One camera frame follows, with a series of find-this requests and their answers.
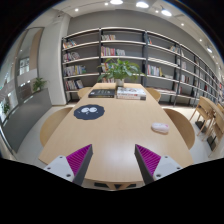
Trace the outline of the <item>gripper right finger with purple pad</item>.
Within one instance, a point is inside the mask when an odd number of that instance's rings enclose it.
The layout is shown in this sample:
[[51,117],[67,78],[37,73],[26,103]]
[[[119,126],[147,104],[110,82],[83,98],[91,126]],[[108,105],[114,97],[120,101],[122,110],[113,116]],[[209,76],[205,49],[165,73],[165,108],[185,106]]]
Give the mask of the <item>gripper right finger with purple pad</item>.
[[145,184],[150,184],[182,169],[170,156],[160,156],[138,144],[135,145],[134,154]]

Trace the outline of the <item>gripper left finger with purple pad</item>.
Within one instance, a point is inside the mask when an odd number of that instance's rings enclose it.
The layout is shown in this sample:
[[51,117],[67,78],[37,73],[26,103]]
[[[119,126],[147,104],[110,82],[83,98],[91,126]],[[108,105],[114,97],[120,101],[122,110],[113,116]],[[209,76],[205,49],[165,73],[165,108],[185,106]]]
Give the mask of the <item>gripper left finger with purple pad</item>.
[[92,155],[92,145],[87,145],[68,156],[59,155],[44,170],[81,186]]

